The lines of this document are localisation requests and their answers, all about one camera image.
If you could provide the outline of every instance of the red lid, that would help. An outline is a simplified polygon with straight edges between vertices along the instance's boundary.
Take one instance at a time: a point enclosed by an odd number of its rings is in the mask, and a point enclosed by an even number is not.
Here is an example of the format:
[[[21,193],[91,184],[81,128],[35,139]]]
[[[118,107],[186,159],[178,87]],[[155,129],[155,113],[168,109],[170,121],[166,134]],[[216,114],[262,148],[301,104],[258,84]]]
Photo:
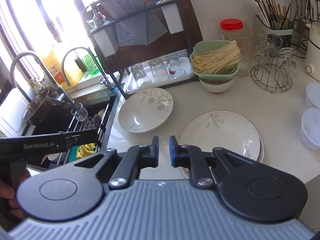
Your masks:
[[[225,19],[220,22],[222,30],[233,31],[243,29],[243,22],[239,19]]]

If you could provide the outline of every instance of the metal faucet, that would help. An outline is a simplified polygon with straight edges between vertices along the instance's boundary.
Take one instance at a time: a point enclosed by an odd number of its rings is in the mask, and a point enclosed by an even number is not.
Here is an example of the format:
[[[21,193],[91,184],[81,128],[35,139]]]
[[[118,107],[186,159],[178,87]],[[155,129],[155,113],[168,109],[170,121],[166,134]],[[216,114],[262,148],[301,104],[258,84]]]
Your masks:
[[[62,59],[62,61],[61,61],[61,72],[62,72],[62,74],[63,74],[64,79],[66,80],[67,85],[70,86],[70,82],[69,82],[69,80],[68,80],[68,78],[67,78],[67,76],[66,76],[66,73],[65,73],[65,71],[64,71],[64,61],[66,60],[67,55],[68,55],[70,52],[72,52],[72,51],[74,51],[74,50],[76,50],[76,49],[85,49],[85,50],[90,54],[90,56],[92,57],[93,62],[97,65],[98,69],[100,70],[100,72],[101,72],[101,74],[102,74],[102,76],[103,76],[103,78],[104,78],[104,79],[100,82],[100,84],[101,84],[101,85],[104,84],[106,87],[108,87],[108,88],[110,89],[110,92],[112,93],[113,90],[114,90],[114,86],[113,86],[112,83],[109,81],[107,75],[105,74],[105,72],[104,72],[103,69],[101,68],[100,64],[98,63],[98,61],[97,61],[96,57],[94,56],[94,54],[92,53],[92,51],[89,50],[88,48],[85,48],[85,47],[76,47],[76,48],[73,48],[73,49],[69,50],[69,51],[66,53],[66,55],[64,55],[64,57],[63,57],[63,59]]]
[[[14,88],[17,87],[17,83],[14,78],[14,69],[19,59],[21,59],[24,56],[32,56],[35,59],[35,61],[42,68],[44,74],[49,78],[51,83],[55,86],[56,91],[59,93],[59,96],[57,98],[46,97],[46,100],[54,103],[55,105],[61,105],[63,100],[67,103],[69,107],[74,105],[73,98],[71,98],[71,96],[65,91],[65,89],[54,79],[50,71],[46,68],[42,60],[39,58],[39,56],[34,51],[31,51],[31,50],[20,53],[12,61],[11,68],[10,68],[10,77],[11,77],[11,82]]]

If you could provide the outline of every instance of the white logo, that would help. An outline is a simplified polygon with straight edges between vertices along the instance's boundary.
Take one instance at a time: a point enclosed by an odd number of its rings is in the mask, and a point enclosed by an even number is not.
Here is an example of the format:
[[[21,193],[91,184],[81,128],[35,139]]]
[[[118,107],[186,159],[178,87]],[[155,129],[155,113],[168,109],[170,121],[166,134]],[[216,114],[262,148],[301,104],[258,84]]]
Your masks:
[[[164,181],[161,181],[157,185],[160,186],[160,187],[163,187],[164,185],[166,185],[166,183]]]
[[[54,146],[54,142],[51,143],[34,143],[34,144],[24,144],[23,147],[25,149],[34,149],[34,148],[46,148],[46,147],[51,147]]]

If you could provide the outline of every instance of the human hand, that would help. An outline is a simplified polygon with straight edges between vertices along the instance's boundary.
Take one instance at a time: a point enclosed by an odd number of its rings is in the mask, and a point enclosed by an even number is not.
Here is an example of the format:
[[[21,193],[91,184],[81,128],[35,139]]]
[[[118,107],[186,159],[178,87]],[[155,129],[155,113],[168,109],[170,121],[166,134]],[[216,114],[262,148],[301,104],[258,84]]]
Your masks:
[[[23,181],[25,181],[27,178],[29,178],[31,175],[28,170],[20,177],[19,184],[21,184]],[[22,214],[22,211],[20,209],[19,203],[17,201],[17,198],[14,196],[14,190],[13,188],[9,187],[7,184],[5,184],[2,180],[0,180],[0,197],[9,199],[9,205],[12,209],[9,210],[9,213],[24,219],[24,216]]]

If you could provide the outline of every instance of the bowl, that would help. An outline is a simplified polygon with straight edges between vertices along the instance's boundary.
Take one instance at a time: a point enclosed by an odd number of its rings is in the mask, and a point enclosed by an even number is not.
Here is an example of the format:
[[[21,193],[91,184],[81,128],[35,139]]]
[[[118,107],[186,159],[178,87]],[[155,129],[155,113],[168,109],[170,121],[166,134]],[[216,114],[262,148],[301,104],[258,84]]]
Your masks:
[[[320,109],[309,108],[301,118],[300,140],[311,151],[320,149]]]
[[[201,85],[207,89],[208,91],[214,94],[221,94],[227,89],[231,87],[234,82],[234,78],[230,81],[216,81],[216,80],[209,80],[209,79],[201,79],[199,78]]]
[[[306,87],[306,107],[320,109],[320,84],[312,82]]]
[[[191,56],[202,55],[205,52],[219,49],[225,45],[227,45],[230,41],[200,41],[195,45],[195,48],[191,54]],[[239,67],[238,64],[234,64],[230,67],[233,68],[233,71],[230,74],[199,74],[195,72],[193,68],[193,63],[191,61],[192,71],[195,75],[197,75],[201,79],[209,79],[209,80],[216,80],[216,81],[230,81],[234,78],[234,76],[238,73]]]

